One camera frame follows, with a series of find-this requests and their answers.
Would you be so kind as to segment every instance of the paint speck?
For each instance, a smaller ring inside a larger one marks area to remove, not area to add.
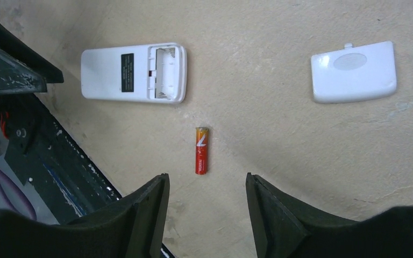
[[[92,166],[92,164],[89,164],[88,167],[91,169],[91,171],[97,175],[96,169]]]
[[[168,254],[163,250],[163,248],[161,248],[161,252],[162,252],[162,254],[164,255],[164,257],[170,258],[170,255],[168,255]]]

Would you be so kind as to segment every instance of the battery label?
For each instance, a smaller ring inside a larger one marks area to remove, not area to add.
[[[121,55],[121,92],[134,92],[134,54]]]

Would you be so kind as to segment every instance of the beige floor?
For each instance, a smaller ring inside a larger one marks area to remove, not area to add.
[[[164,243],[179,257],[255,257],[247,172],[351,219],[413,204],[413,1],[0,0],[0,21],[63,70],[40,98],[122,194],[170,174]],[[385,40],[395,95],[312,101],[311,55]],[[81,96],[83,50],[168,41],[189,52],[181,105]]]

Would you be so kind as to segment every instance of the screw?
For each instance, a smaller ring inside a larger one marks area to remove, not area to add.
[[[26,137],[26,129],[24,129],[24,128],[21,128],[21,129],[18,129],[17,130],[17,136],[18,137]]]

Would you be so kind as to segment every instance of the red battery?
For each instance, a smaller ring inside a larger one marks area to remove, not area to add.
[[[208,170],[208,128],[197,127],[195,144],[195,173],[205,175]]]

